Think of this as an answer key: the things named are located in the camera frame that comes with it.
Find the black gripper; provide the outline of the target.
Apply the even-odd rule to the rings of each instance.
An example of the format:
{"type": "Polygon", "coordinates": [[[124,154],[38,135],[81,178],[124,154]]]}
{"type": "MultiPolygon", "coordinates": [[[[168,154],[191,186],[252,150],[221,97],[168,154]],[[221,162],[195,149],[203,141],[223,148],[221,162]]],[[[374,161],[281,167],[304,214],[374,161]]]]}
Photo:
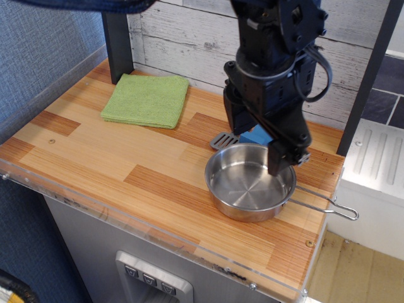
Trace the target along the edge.
{"type": "Polygon", "coordinates": [[[223,102],[232,133],[242,134],[259,124],[274,139],[268,143],[270,175],[306,163],[311,135],[294,78],[287,75],[273,81],[249,78],[235,61],[225,63],[224,71],[228,79],[223,102]]]}

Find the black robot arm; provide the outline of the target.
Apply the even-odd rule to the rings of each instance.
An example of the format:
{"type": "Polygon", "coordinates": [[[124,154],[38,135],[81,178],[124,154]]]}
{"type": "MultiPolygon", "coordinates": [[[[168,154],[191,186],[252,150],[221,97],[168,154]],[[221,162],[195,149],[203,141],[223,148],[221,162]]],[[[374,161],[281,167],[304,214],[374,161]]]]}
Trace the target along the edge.
{"type": "Polygon", "coordinates": [[[309,159],[312,139],[303,117],[316,66],[332,79],[329,62],[315,41],[328,17],[319,1],[232,1],[240,46],[227,75],[223,102],[232,132],[261,126],[270,136],[268,172],[277,175],[309,159]]]}

